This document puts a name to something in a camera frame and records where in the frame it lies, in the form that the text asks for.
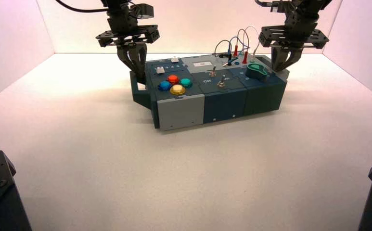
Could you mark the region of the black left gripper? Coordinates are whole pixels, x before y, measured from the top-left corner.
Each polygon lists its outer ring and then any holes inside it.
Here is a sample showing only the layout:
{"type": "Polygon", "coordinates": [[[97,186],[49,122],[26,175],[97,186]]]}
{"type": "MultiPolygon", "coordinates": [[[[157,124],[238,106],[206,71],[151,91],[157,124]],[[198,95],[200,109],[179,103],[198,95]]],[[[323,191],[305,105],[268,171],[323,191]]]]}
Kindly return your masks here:
{"type": "Polygon", "coordinates": [[[154,18],[153,13],[108,13],[110,30],[96,36],[101,47],[117,46],[119,59],[135,74],[136,81],[146,83],[145,63],[146,43],[154,43],[160,38],[158,25],[138,25],[138,20],[154,18]]]}

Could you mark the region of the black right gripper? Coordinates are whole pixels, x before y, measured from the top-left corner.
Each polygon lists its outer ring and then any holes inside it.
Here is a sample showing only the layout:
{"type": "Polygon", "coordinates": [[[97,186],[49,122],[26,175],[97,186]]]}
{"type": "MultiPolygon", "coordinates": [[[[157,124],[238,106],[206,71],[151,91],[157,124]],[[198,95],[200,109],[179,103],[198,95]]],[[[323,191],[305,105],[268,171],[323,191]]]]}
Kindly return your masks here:
{"type": "MultiPolygon", "coordinates": [[[[310,43],[311,48],[322,49],[329,39],[316,29],[319,15],[290,11],[282,26],[264,26],[259,34],[263,47],[295,46],[310,43]]],[[[275,72],[288,68],[301,58],[303,48],[271,48],[271,67],[275,72]]]]}

